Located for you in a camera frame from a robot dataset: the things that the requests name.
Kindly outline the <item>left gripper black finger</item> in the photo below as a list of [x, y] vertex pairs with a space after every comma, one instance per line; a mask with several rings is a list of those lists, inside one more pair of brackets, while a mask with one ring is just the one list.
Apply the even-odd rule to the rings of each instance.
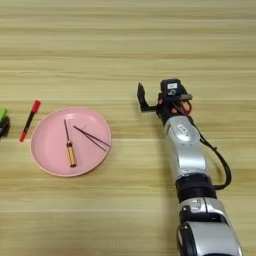
[[8, 116], [4, 117], [0, 122], [0, 139], [6, 137], [10, 129], [10, 119]]

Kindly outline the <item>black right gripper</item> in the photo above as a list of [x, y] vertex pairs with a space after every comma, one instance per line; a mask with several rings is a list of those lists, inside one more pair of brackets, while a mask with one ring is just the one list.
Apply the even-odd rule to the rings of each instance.
[[145, 99], [145, 90], [141, 83], [137, 87], [137, 98], [142, 112], [156, 112], [163, 124], [175, 116], [188, 116], [192, 111], [190, 101], [192, 96], [185, 94], [180, 97], [164, 97], [162, 94], [158, 97], [157, 106], [150, 106]]

